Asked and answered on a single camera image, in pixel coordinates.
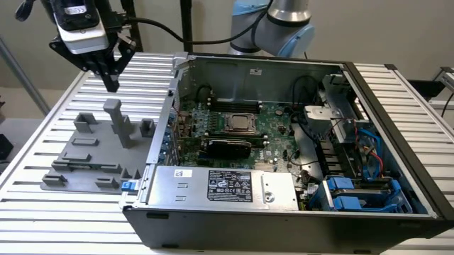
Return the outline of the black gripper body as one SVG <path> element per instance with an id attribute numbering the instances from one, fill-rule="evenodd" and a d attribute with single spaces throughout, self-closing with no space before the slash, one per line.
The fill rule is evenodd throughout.
<path id="1" fill-rule="evenodd" d="M 99 0 L 99 15 L 107 35 L 123 31 L 125 17 L 113 10 L 109 0 Z"/>

